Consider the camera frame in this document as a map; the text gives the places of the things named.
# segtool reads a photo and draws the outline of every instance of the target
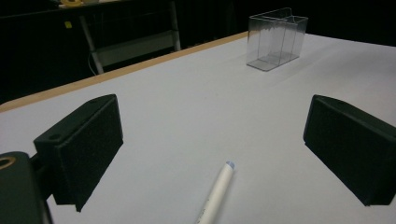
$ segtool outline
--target black bracket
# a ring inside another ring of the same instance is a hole
[[[0,223],[52,223],[46,200],[80,212],[123,144],[117,96],[90,100],[34,140],[37,154],[0,155]]]

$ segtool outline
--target marker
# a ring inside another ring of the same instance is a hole
[[[224,167],[221,169],[218,179],[213,186],[209,197],[206,200],[204,209],[201,212],[196,224],[211,224],[213,223],[221,201],[224,197],[225,191],[230,183],[231,177],[233,176],[234,164],[231,161],[227,161]]]

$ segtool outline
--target white table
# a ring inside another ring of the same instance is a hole
[[[236,167],[217,223],[395,223],[395,202],[363,206],[303,132],[314,94],[396,126],[396,48],[306,35],[301,57],[268,73],[246,66],[246,48],[243,34],[2,112],[0,152],[33,156],[49,127],[116,93],[124,145],[81,213],[49,198],[57,224],[194,223],[227,160]]]

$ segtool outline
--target clear plastic container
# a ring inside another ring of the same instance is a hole
[[[270,71],[298,58],[307,23],[288,7],[249,17],[247,65]]]

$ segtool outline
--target wooden table edge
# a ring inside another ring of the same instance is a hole
[[[47,91],[41,91],[41,92],[34,93],[34,94],[31,94],[28,96],[24,96],[22,98],[15,99],[15,100],[8,101],[8,102],[1,104],[0,112],[5,112],[5,111],[15,109],[15,108],[18,108],[21,106],[25,106],[25,105],[33,104],[33,103],[36,103],[39,101],[43,101],[43,100],[46,100],[46,99],[49,99],[49,98],[52,98],[52,97],[55,97],[58,95],[68,93],[70,91],[76,91],[76,90],[79,90],[79,89],[82,89],[82,88],[85,88],[85,87],[88,87],[88,86],[91,86],[91,85],[94,85],[97,83],[101,83],[101,82],[110,80],[115,77],[121,77],[121,76],[130,74],[132,72],[150,67],[155,64],[164,63],[164,62],[167,62],[167,61],[170,61],[170,60],[173,60],[173,59],[185,56],[185,55],[192,54],[194,52],[198,52],[198,51],[201,51],[204,49],[210,49],[215,46],[229,43],[234,40],[246,37],[247,35],[248,35],[248,32],[240,33],[237,35],[227,36],[222,39],[204,43],[202,45],[198,45],[198,46],[195,46],[195,47],[192,47],[189,49],[183,49],[181,51],[176,51],[176,52],[173,52],[170,54],[163,55],[158,58],[143,61],[141,63],[135,63],[135,64],[132,64],[129,66],[125,66],[120,69],[113,70],[113,71],[110,71],[110,72],[107,72],[107,73],[104,73],[104,74],[101,74],[101,75],[98,75],[95,77],[88,77],[88,78],[85,78],[85,79],[82,79],[82,80],[79,80],[79,81],[76,81],[73,83],[69,83],[69,84],[66,84],[66,85],[63,85],[60,87],[56,87],[56,88],[53,88],[53,89],[50,89]]]

